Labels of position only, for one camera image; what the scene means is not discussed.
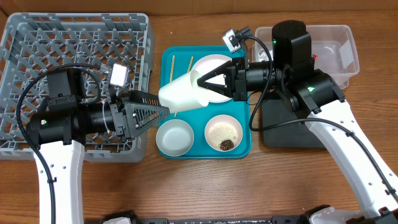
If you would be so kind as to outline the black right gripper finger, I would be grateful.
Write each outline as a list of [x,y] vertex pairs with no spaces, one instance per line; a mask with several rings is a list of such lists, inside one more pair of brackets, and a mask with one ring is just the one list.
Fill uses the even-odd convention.
[[208,82],[200,82],[197,81],[197,84],[199,87],[205,88],[207,90],[213,91],[215,93],[221,94],[223,96],[226,96],[228,98],[232,98],[232,92],[231,89],[228,85],[220,85],[220,84],[214,84],[214,83],[208,83]]
[[232,68],[234,68],[234,63],[232,61],[227,61],[214,70],[201,75],[197,81],[208,82],[214,84],[230,84]]

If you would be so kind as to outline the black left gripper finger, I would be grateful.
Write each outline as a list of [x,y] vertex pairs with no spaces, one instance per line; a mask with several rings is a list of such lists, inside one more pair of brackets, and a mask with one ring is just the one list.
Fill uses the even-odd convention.
[[159,106],[159,97],[157,95],[138,90],[131,90],[124,94],[124,107],[136,104]]
[[170,115],[169,109],[164,106],[126,103],[124,109],[126,112],[125,137],[128,139],[138,137]]

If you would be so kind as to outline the white bowl with rice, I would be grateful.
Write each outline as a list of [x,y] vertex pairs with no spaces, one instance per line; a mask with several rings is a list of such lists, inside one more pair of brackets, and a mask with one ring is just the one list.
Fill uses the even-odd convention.
[[234,148],[229,151],[236,149],[243,140],[243,127],[236,118],[230,115],[221,114],[214,116],[205,126],[206,142],[216,151],[229,152],[220,149],[221,142],[227,139],[234,142]]

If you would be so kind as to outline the white paper cup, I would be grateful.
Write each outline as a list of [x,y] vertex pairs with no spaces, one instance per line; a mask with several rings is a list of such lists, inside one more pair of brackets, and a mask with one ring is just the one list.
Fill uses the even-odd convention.
[[159,90],[160,105],[171,113],[195,110],[208,106],[207,89],[199,87],[200,73],[192,70],[166,84]]

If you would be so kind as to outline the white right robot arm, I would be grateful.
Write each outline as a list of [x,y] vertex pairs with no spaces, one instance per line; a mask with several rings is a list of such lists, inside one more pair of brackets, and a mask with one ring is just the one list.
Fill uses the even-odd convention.
[[250,91],[278,94],[296,114],[296,122],[320,140],[349,182],[359,211],[320,205],[298,217],[299,223],[396,223],[397,176],[363,133],[345,94],[327,73],[315,68],[312,39],[301,21],[272,28],[267,61],[230,60],[197,81],[198,86],[245,101]]

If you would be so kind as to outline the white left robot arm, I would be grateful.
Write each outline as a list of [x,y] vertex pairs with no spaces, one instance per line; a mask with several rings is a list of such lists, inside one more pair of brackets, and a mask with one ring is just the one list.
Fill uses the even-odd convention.
[[100,88],[95,99],[87,100],[83,76],[99,83],[94,68],[77,63],[48,70],[26,87],[17,103],[22,104],[40,79],[47,79],[49,97],[27,124],[17,122],[35,153],[41,223],[83,223],[81,173],[86,135],[113,131],[123,139],[134,139],[170,114],[158,96],[137,90],[117,95],[112,83],[106,86],[106,100]]

